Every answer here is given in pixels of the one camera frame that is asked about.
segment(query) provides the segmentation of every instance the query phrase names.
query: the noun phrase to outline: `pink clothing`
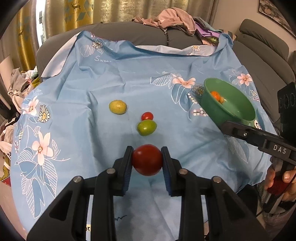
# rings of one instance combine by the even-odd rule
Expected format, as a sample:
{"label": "pink clothing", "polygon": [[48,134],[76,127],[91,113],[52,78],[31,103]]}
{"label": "pink clothing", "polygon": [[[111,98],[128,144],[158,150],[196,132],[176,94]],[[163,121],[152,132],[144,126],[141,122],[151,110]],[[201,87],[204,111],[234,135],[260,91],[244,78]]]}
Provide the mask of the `pink clothing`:
{"label": "pink clothing", "polygon": [[142,23],[162,30],[167,30],[168,27],[173,27],[184,31],[193,36],[196,30],[195,22],[191,15],[180,8],[168,8],[163,10],[156,18],[143,19],[134,17],[132,19],[136,23]]}

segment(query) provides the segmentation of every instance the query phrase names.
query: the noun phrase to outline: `gray sofa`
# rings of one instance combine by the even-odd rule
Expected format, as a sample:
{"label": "gray sofa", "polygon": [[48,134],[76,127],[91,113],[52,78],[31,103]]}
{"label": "gray sofa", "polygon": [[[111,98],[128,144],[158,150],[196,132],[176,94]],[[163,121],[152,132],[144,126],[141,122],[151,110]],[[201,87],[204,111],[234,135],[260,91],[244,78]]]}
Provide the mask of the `gray sofa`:
{"label": "gray sofa", "polygon": [[[165,35],[161,29],[134,22],[91,24],[46,40],[36,57],[40,75],[54,54],[82,30],[108,40],[129,40],[134,45],[165,45],[183,49],[202,44],[197,36],[192,37],[173,28],[169,28]],[[233,51],[252,76],[261,104],[279,132],[277,91],[295,82],[295,75],[287,64],[289,47],[282,39],[252,20],[245,19],[239,30]]]}

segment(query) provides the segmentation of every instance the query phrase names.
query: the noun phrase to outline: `red tomato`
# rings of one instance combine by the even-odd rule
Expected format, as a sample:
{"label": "red tomato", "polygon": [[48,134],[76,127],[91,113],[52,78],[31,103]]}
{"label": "red tomato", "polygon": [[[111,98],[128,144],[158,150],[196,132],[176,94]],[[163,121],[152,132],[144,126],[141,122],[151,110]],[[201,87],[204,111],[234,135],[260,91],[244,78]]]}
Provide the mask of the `red tomato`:
{"label": "red tomato", "polygon": [[153,114],[151,112],[145,112],[142,114],[141,120],[153,120]]}
{"label": "red tomato", "polygon": [[156,146],[146,144],[134,150],[132,164],[138,173],[153,176],[162,168],[163,157]]}

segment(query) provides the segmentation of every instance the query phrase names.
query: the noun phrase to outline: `gold curtain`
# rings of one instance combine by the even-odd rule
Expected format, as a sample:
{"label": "gold curtain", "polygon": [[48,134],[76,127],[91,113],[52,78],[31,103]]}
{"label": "gold curtain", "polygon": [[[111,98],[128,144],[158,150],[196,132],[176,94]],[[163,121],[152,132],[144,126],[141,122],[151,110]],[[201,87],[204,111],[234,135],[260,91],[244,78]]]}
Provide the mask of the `gold curtain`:
{"label": "gold curtain", "polygon": [[217,0],[94,0],[94,23],[130,21],[133,17],[153,18],[166,8],[178,7],[194,17],[210,18]]}
{"label": "gold curtain", "polygon": [[46,0],[45,37],[92,23],[152,18],[166,8],[178,7],[205,21],[213,20],[219,0]]}
{"label": "gold curtain", "polygon": [[30,21],[33,20],[35,18],[31,18],[31,1],[29,1],[17,13],[17,47],[24,71],[34,69],[36,66],[30,32]]}

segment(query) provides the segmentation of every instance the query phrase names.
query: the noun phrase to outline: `screw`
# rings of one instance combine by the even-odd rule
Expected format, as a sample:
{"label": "screw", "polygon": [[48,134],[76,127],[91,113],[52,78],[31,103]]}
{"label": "screw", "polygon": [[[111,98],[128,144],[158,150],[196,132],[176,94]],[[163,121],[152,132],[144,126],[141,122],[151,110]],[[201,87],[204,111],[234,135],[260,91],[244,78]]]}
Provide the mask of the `screw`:
{"label": "screw", "polygon": [[115,173],[115,169],[114,168],[108,168],[107,173],[108,174],[113,174],[113,173]]}
{"label": "screw", "polygon": [[78,183],[78,182],[80,182],[81,180],[82,180],[81,176],[76,176],[76,177],[73,178],[73,181],[74,181],[75,183]]}
{"label": "screw", "polygon": [[188,173],[188,171],[186,169],[182,168],[179,170],[179,173],[182,175],[186,175]]}
{"label": "screw", "polygon": [[221,179],[221,177],[214,176],[213,181],[216,182],[216,183],[220,183],[222,181],[222,179]]}

